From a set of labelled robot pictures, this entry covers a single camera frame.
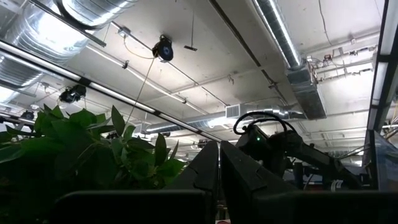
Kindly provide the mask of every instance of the green plant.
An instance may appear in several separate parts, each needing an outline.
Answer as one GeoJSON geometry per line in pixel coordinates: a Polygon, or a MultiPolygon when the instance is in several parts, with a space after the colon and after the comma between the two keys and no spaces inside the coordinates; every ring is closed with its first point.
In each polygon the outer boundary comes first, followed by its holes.
{"type": "Polygon", "coordinates": [[[168,158],[161,134],[153,146],[132,137],[134,128],[115,107],[106,119],[87,110],[65,118],[58,106],[44,106],[34,132],[8,126],[0,133],[0,216],[45,218],[57,197],[76,190],[166,186],[184,166],[174,159],[178,143],[168,158]],[[102,137],[110,131],[119,137],[102,137]]]}

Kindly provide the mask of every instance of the air vent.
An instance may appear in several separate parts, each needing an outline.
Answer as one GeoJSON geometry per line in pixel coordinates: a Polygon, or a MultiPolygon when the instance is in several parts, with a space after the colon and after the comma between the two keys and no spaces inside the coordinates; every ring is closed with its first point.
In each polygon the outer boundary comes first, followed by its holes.
{"type": "Polygon", "coordinates": [[[225,117],[226,118],[239,118],[242,115],[243,115],[243,106],[242,105],[227,106],[225,108],[225,117]]]}

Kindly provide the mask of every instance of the electrical cable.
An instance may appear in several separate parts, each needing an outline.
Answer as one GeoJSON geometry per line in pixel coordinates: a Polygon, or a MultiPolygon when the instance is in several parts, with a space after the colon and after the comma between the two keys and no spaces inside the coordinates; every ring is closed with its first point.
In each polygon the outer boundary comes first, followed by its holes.
{"type": "Polygon", "coordinates": [[[148,72],[147,72],[147,75],[145,76],[144,82],[142,82],[141,89],[140,89],[139,92],[138,92],[137,99],[135,100],[135,103],[134,103],[134,105],[132,106],[132,110],[131,110],[131,112],[130,112],[130,114],[129,114],[129,117],[127,118],[127,122],[129,122],[130,117],[131,117],[131,115],[132,115],[132,112],[134,111],[134,108],[135,108],[136,105],[137,105],[137,102],[138,102],[138,100],[139,100],[139,97],[141,96],[142,90],[144,89],[144,85],[145,85],[145,83],[146,83],[146,81],[147,81],[147,79],[148,79],[150,70],[151,70],[151,68],[152,68],[152,66],[153,66],[153,64],[154,64],[154,62],[155,62],[155,59],[153,58],[153,59],[152,59],[152,62],[151,62],[150,65],[149,65],[148,72]]]}
{"type": "Polygon", "coordinates": [[[326,38],[328,39],[329,44],[333,45],[333,44],[331,44],[328,32],[326,31],[326,24],[325,24],[325,18],[323,17],[323,13],[322,13],[321,0],[318,0],[318,5],[319,5],[319,12],[320,12],[320,14],[322,16],[323,30],[325,31],[326,38]]]}
{"type": "MultiPolygon", "coordinates": [[[[257,119],[255,121],[252,121],[248,126],[252,126],[252,125],[255,125],[257,123],[262,123],[262,122],[267,122],[267,121],[278,121],[278,120],[276,120],[275,118],[260,118],[260,119],[257,119]]],[[[282,120],[282,122],[284,122],[288,127],[290,127],[292,131],[297,133],[296,129],[291,124],[289,124],[288,122],[286,122],[284,120],[282,120]]]]}
{"type": "Polygon", "coordinates": [[[311,174],[310,177],[308,178],[307,183],[305,183],[303,190],[305,190],[307,188],[308,183],[311,181],[312,177],[313,177],[313,174],[311,174]]]}
{"type": "Polygon", "coordinates": [[[263,112],[263,111],[253,111],[253,112],[246,113],[246,114],[242,115],[242,116],[235,122],[235,124],[234,124],[234,127],[233,127],[234,133],[237,134],[237,135],[246,134],[246,131],[240,133],[240,132],[238,132],[238,130],[236,130],[237,127],[238,127],[238,124],[239,124],[244,118],[247,118],[247,117],[249,117],[249,116],[255,116],[255,115],[270,116],[271,118],[274,118],[273,120],[278,121],[278,122],[282,125],[282,127],[283,127],[283,129],[284,129],[284,133],[287,134],[287,127],[286,127],[286,123],[287,123],[287,122],[286,122],[286,121],[283,121],[283,120],[280,119],[278,116],[276,116],[276,115],[274,115],[274,114],[272,114],[272,113],[267,113],[267,112],[263,112]]]}
{"type": "Polygon", "coordinates": [[[143,56],[141,56],[141,55],[138,55],[138,54],[136,54],[136,53],[134,53],[132,50],[130,50],[129,49],[129,47],[127,46],[127,42],[126,42],[126,37],[125,38],[123,38],[123,44],[124,44],[124,47],[126,48],[126,50],[128,51],[128,52],[130,52],[131,54],[133,54],[133,55],[135,55],[135,56],[137,56],[137,57],[140,57],[140,58],[143,58],[143,59],[149,59],[149,60],[152,60],[152,59],[155,59],[154,57],[143,57],[143,56]]]}

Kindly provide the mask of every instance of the robotic arm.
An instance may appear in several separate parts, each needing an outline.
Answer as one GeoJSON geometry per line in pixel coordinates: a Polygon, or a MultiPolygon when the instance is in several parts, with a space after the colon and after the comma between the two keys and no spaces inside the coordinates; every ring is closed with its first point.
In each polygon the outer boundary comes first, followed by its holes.
{"type": "Polygon", "coordinates": [[[287,157],[294,157],[317,167],[324,176],[343,180],[350,189],[361,188],[360,181],[339,159],[305,144],[294,129],[268,136],[254,123],[247,126],[236,147],[253,159],[262,161],[269,171],[282,177],[287,163],[290,162],[287,157]]]}

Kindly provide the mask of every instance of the ceiling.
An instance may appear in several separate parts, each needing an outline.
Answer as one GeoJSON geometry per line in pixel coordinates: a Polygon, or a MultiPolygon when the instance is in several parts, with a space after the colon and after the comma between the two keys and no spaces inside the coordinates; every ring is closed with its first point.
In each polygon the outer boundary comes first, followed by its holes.
{"type": "MultiPolygon", "coordinates": [[[[242,35],[255,58],[260,62],[261,68],[277,83],[287,103],[295,105],[297,100],[285,76],[282,57],[256,14],[251,0],[217,0],[216,2],[242,35]]],[[[279,0],[293,43],[303,55],[379,31],[383,4],[383,0],[279,0]],[[319,3],[326,30],[323,26],[319,3]]],[[[8,19],[13,15],[0,6],[0,15],[3,16],[4,21],[7,20],[4,18],[5,12],[8,19]]],[[[224,111],[225,105],[239,103],[282,105],[278,94],[269,88],[266,77],[209,1],[140,0],[134,7],[120,15],[115,22],[128,27],[132,35],[149,47],[159,41],[160,35],[169,37],[173,42],[175,55],[172,63],[182,72],[158,60],[155,60],[149,69],[152,60],[139,58],[129,53],[123,45],[123,38],[117,34],[118,30],[115,26],[105,27],[95,34],[107,43],[105,48],[91,43],[90,49],[85,48],[65,66],[133,99],[139,97],[140,102],[179,119],[224,111]],[[196,52],[184,48],[185,45],[191,44],[193,17],[193,46],[198,49],[196,52]],[[120,64],[107,60],[103,57],[104,55],[116,59],[120,64]],[[127,60],[135,74],[122,68],[122,64],[127,60]],[[167,93],[175,93],[177,98],[185,99],[188,103],[183,104],[175,98],[165,96],[148,84],[144,85],[139,95],[142,79],[148,71],[147,82],[167,93]],[[196,84],[207,83],[203,86],[207,91],[194,88],[195,82],[196,84]],[[178,92],[190,87],[191,89],[187,91],[178,92]]],[[[374,47],[377,43],[378,38],[373,38],[355,45],[344,46],[342,51],[346,53],[363,47],[374,47]]],[[[127,40],[127,46],[135,54],[152,56],[150,50],[132,39],[127,40]]],[[[311,56],[323,59],[324,55],[333,53],[339,54],[339,50],[317,52],[311,56]]],[[[347,66],[362,61],[369,61],[369,63],[362,67],[351,67],[348,72],[357,72],[363,67],[372,68],[370,62],[372,56],[373,51],[363,55],[349,56],[344,60],[347,66]]],[[[323,78],[342,73],[341,69],[336,71],[334,65],[329,65],[323,70],[329,70],[320,74],[323,78]]],[[[71,81],[52,76],[46,76],[42,82],[48,83],[51,88],[45,90],[40,84],[32,86],[26,91],[35,93],[37,96],[33,98],[19,95],[13,100],[14,104],[19,106],[13,112],[21,113],[24,108],[32,104],[40,106],[46,103],[49,106],[55,106],[60,92],[52,95],[51,93],[55,92],[55,89],[63,90],[66,86],[74,85],[71,81]]],[[[316,147],[325,151],[349,150],[363,145],[372,84],[372,70],[360,75],[321,82],[318,88],[323,96],[327,119],[292,121],[292,125],[306,142],[313,142],[316,147]]],[[[72,113],[87,108],[94,113],[106,113],[112,105],[121,110],[125,118],[132,110],[131,106],[88,90],[85,101],[68,105],[65,112],[72,113]]],[[[139,110],[134,110],[129,121],[134,124],[162,122],[159,118],[147,116],[139,110]]],[[[205,128],[204,131],[224,140],[238,139],[238,136],[231,132],[230,127],[231,125],[216,126],[205,128]]],[[[269,134],[281,130],[281,127],[276,124],[265,124],[261,128],[269,134]]],[[[167,141],[170,146],[180,141],[180,156],[185,156],[186,153],[195,154],[198,151],[191,145],[195,145],[200,139],[203,137],[189,131],[177,131],[172,133],[167,141]]]]}

